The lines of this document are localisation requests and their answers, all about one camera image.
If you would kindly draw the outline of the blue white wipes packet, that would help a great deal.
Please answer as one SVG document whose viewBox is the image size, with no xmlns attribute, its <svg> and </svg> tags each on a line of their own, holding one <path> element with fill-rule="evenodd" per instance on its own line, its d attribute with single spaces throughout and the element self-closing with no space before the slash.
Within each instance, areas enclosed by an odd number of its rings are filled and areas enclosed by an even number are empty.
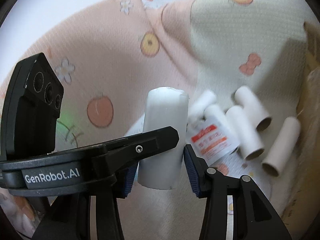
<svg viewBox="0 0 320 240">
<path fill-rule="evenodd" d="M 143 132 L 145 114 L 143 114 L 125 133 L 125 137 L 132 136 Z"/>
</svg>

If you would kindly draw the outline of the brown cardboard box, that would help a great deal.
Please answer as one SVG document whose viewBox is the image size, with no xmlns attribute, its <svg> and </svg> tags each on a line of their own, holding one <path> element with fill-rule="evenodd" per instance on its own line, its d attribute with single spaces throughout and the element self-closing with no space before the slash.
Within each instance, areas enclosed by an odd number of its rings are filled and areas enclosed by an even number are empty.
<svg viewBox="0 0 320 240">
<path fill-rule="evenodd" d="M 306 60 L 297 106 L 300 155 L 295 184 L 282 215 L 293 239 L 302 237 L 319 213 L 319 25 L 305 22 L 304 30 Z"/>
</svg>

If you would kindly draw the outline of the white paper roll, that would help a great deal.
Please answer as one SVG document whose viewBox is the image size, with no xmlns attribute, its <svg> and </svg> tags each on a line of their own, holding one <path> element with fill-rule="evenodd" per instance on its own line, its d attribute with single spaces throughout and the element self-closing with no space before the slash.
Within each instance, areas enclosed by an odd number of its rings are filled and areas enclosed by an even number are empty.
<svg viewBox="0 0 320 240">
<path fill-rule="evenodd" d="M 245 115 L 258 131 L 267 129 L 271 124 L 272 116 L 249 87 L 238 88 L 234 93 L 234 101 L 242 106 Z"/>
<path fill-rule="evenodd" d="M 289 116 L 284 120 L 276 140 L 261 163 L 266 173 L 273 177 L 282 174 L 298 141 L 300 129 L 297 118 Z"/>
<path fill-rule="evenodd" d="M 157 130 L 158 154 L 139 163 L 138 182 L 144 187 L 172 190 L 180 178 L 188 118 L 188 94 L 171 87 L 149 91 L 143 131 Z"/>
<path fill-rule="evenodd" d="M 226 112 L 226 118 L 240 141 L 240 154 L 243 159 L 251 160 L 260 156 L 265 149 L 263 141 L 245 115 L 241 106 L 235 105 Z"/>
<path fill-rule="evenodd" d="M 188 121 L 196 119 L 202 119 L 204 110 L 216 103 L 216 95 L 211 90 L 205 90 L 189 107 L 188 109 Z"/>
</svg>

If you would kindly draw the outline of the white red spout pouch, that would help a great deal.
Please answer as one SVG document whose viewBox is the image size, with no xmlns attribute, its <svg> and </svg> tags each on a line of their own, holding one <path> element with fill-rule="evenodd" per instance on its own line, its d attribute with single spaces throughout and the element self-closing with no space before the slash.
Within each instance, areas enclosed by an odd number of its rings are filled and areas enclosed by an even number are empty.
<svg viewBox="0 0 320 240">
<path fill-rule="evenodd" d="M 204 159 L 208 166 L 235 152 L 240 146 L 238 138 L 213 116 L 188 124 L 186 142 L 192 145 L 196 156 Z"/>
</svg>

